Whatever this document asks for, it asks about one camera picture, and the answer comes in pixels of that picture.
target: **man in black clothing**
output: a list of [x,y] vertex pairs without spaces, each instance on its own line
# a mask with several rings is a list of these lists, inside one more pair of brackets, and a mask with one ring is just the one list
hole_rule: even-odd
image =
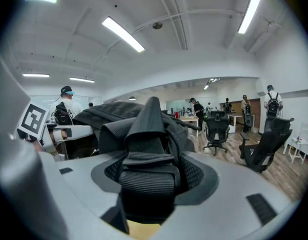
[[231,109],[232,109],[232,104],[228,101],[228,98],[226,98],[226,102],[223,104],[223,110],[225,111],[226,118],[228,118],[228,114],[230,114]]
[[203,126],[204,107],[198,101],[196,101],[195,98],[191,98],[190,103],[194,104],[194,111],[198,117],[198,127],[200,128],[198,133],[200,133]]

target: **person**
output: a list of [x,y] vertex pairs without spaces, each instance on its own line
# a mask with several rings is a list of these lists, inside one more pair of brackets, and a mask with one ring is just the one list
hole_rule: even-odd
[[201,133],[204,118],[204,107],[198,101],[196,101],[195,98],[191,98],[190,103],[194,105],[194,111],[198,117],[198,127],[200,129],[198,133]]
[[208,117],[210,117],[210,112],[211,112],[211,110],[212,110],[212,106],[211,106],[211,104],[210,104],[210,102],[209,102],[208,105],[207,105],[207,108],[206,108],[206,112],[207,112],[207,116],[208,116]]
[[226,98],[226,102],[223,104],[223,110],[225,111],[225,117],[228,118],[228,114],[230,114],[232,109],[232,104],[229,102],[229,99]]
[[65,86],[61,88],[61,99],[51,104],[49,109],[50,116],[52,117],[54,115],[54,112],[56,111],[56,106],[60,103],[64,103],[71,119],[73,119],[77,114],[79,114],[82,111],[82,108],[78,102],[72,100],[74,94],[75,93],[70,86]]
[[268,93],[265,95],[264,108],[266,108],[266,121],[264,132],[271,131],[270,122],[277,117],[280,111],[283,109],[283,100],[281,96],[274,91],[272,85],[267,86]]
[[245,114],[246,114],[245,113],[245,107],[246,107],[246,104],[250,105],[250,102],[247,99],[247,96],[243,95],[243,100],[242,100],[242,103],[241,103],[241,109],[242,109],[242,114],[243,114],[243,119],[244,119],[244,128],[243,128],[243,132],[244,133],[247,133],[248,130],[249,130],[249,126],[246,124],[246,120],[245,120]]

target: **white t-shirt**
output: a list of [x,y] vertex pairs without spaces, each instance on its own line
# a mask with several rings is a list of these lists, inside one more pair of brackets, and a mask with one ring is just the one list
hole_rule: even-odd
[[246,101],[242,100],[242,102],[241,102],[241,109],[244,111],[244,113],[245,113],[246,104],[247,104]]
[[[271,90],[271,91],[269,91],[269,93],[270,93],[270,95],[272,96],[272,99],[275,99],[275,98],[276,98],[277,92],[275,92],[274,90]],[[264,102],[266,102],[266,103],[268,104],[269,101],[270,101],[270,97],[269,97],[269,95],[266,93]],[[283,102],[283,100],[282,100],[282,98],[281,98],[280,95],[278,95],[277,101],[278,101],[278,103]]]
[[73,101],[69,98],[61,98],[60,100],[57,100],[56,102],[51,104],[49,110],[50,116],[55,112],[56,106],[59,105],[61,102],[64,103],[71,118],[74,118],[77,114],[79,114],[82,111],[82,108],[78,102]]

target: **white desk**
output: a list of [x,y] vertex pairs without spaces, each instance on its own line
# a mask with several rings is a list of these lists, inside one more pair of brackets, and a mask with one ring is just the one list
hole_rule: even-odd
[[[243,117],[243,115],[242,114],[228,114],[227,115],[227,118],[229,118],[229,117],[232,117],[232,118],[234,118],[234,128],[235,128],[235,130],[236,130],[236,118],[242,118]],[[252,114],[252,117],[253,117],[253,126],[252,127],[254,127],[254,125],[255,125],[255,115],[254,114]]]
[[196,117],[196,116],[191,116],[191,117],[182,116],[182,117],[180,117],[180,119],[183,122],[195,121],[196,126],[198,127],[198,117]]

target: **cap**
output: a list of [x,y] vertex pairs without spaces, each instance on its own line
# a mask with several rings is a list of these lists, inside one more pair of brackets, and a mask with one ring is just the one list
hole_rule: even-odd
[[73,90],[70,86],[65,86],[65,87],[62,87],[61,94],[74,95],[75,93],[73,92]]

